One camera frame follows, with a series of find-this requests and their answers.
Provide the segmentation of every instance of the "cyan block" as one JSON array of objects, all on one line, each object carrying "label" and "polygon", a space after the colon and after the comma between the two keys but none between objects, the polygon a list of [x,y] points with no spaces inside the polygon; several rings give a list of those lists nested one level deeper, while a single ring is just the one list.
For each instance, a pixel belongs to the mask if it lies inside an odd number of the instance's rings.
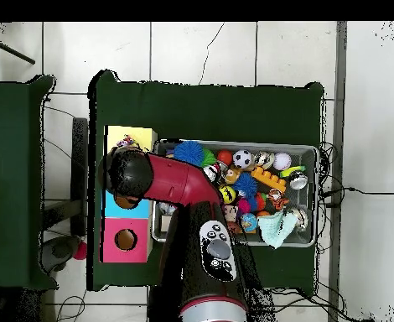
[{"label": "cyan block", "polygon": [[149,214],[149,200],[141,200],[134,209],[123,209],[117,205],[113,195],[106,191],[105,217],[148,219]]}]

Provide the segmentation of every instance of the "green mat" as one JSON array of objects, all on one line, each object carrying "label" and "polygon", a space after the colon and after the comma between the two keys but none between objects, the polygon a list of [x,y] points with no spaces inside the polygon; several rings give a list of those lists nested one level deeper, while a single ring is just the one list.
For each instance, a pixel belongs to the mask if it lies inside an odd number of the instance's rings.
[{"label": "green mat", "polygon": [[0,82],[0,286],[55,288],[39,266],[41,121],[54,82]]},{"label": "green mat", "polygon": [[[90,83],[90,152],[92,173],[102,158],[103,127],[150,127],[158,138],[186,138],[250,143],[319,146],[323,87],[181,86],[158,82],[119,82],[109,70]],[[92,187],[94,205],[91,203]],[[88,265],[88,286],[154,285],[158,282],[162,246],[154,243],[147,263],[100,263],[101,187],[89,182],[89,215],[94,211],[94,258]],[[264,287],[314,289],[314,247],[252,247]]]}]

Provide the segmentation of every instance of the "white ball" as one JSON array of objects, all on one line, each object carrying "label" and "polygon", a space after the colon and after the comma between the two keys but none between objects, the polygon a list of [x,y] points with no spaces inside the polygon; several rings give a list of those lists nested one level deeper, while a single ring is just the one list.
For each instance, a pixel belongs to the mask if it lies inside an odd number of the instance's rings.
[{"label": "white ball", "polygon": [[288,153],[276,153],[274,155],[273,168],[285,170],[291,167],[291,156]]},{"label": "white ball", "polygon": [[246,150],[237,151],[233,155],[233,163],[239,169],[249,167],[253,163],[251,152]]}]

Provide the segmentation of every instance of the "pink block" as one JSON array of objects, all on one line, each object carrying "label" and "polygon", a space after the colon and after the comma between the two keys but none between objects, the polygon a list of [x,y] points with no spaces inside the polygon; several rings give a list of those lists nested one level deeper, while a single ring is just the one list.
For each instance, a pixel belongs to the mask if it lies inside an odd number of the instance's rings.
[{"label": "pink block", "polygon": [[[148,259],[148,223],[148,219],[118,219],[106,217],[103,239],[103,262],[145,263]],[[123,251],[119,249],[115,243],[115,235],[120,230],[125,229],[133,230],[137,235],[136,246],[131,251]]]}]

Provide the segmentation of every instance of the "yellow block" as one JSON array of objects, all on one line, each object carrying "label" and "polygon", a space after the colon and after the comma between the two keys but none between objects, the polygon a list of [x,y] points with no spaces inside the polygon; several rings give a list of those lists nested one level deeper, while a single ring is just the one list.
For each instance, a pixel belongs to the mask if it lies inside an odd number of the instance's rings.
[{"label": "yellow block", "polygon": [[135,142],[139,143],[139,146],[143,151],[153,151],[153,144],[157,140],[157,133],[155,133],[151,128],[129,126],[108,126],[108,151],[113,147],[116,147],[117,142],[123,140],[126,134],[134,139]]}]

